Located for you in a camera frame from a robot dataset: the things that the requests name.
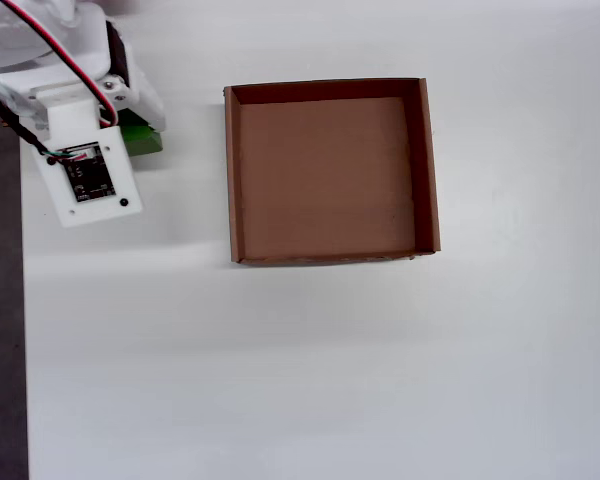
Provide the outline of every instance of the dark floor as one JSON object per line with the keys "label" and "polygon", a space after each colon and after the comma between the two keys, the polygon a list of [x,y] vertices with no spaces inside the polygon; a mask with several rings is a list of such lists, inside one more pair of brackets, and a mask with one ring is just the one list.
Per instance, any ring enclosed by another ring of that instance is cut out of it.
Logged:
{"label": "dark floor", "polygon": [[28,478],[18,139],[0,123],[0,480]]}

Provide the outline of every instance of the cardboard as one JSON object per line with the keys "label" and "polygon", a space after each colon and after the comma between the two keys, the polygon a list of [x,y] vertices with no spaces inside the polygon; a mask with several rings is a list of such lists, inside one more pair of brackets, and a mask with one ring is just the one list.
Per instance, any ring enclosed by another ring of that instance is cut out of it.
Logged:
{"label": "cardboard", "polygon": [[424,79],[234,86],[225,101],[234,262],[440,250]]}

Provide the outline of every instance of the black wire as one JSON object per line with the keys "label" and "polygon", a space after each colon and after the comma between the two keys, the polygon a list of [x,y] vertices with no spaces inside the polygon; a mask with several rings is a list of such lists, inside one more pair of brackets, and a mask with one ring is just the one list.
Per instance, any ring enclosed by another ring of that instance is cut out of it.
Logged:
{"label": "black wire", "polygon": [[[40,38],[42,38],[42,40],[44,40],[44,42],[47,45],[49,45],[51,50],[53,50],[54,53],[60,58],[60,60],[62,60],[62,63],[64,63],[67,67],[69,67],[69,69],[73,73],[76,74],[76,76],[80,79],[80,81],[82,81],[84,86],[89,89],[89,91],[93,94],[93,96],[96,97],[100,101],[100,103],[103,103],[102,99],[101,99],[102,93],[98,89],[96,89],[92,85],[90,85],[88,82],[84,81],[84,79],[82,78],[82,75],[86,75],[86,74],[84,74],[80,70],[77,70],[73,65],[71,65],[70,62],[68,62],[66,60],[65,52],[62,49],[60,49],[58,47],[58,45],[56,45],[55,42],[49,40],[49,38],[47,37],[47,32],[44,29],[40,28],[40,26],[36,22],[32,21],[30,18],[21,15],[20,12],[16,8],[14,8],[10,3],[4,2],[3,0],[0,0],[0,3],[2,5],[4,5],[5,7],[7,7],[9,10],[11,10],[15,15],[17,15],[17,17],[19,19],[21,19],[23,22],[25,22],[27,25],[29,25],[40,36]],[[113,123],[113,118],[114,118],[113,115],[111,115],[111,118],[108,119],[109,122]]]}

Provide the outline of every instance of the green object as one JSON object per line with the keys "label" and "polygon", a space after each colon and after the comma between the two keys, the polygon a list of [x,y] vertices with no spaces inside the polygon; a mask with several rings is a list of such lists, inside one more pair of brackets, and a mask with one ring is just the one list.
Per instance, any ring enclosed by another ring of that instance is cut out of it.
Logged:
{"label": "green object", "polygon": [[120,130],[130,157],[162,151],[162,138],[151,127],[120,126]]}
{"label": "green object", "polygon": [[118,125],[130,157],[163,150],[160,134],[131,110],[125,109],[118,112]]}

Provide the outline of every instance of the white mounting plate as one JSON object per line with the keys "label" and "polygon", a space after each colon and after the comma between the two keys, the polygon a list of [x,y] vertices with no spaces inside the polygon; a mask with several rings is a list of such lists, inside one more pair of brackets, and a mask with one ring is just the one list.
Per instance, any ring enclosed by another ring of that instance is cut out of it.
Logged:
{"label": "white mounting plate", "polygon": [[[42,178],[49,189],[58,217],[64,227],[75,227],[142,212],[142,200],[136,188],[131,162],[119,127],[84,132],[83,134],[76,133],[72,136],[70,144],[48,141],[46,146],[50,150],[57,151],[94,142],[100,144],[102,156],[109,170],[116,194],[85,202],[76,200],[69,178],[62,165],[59,163],[49,165],[46,157],[38,154],[35,148],[26,145],[26,148],[33,150],[33,157],[42,173]],[[127,206],[120,203],[122,199],[128,201]]]}

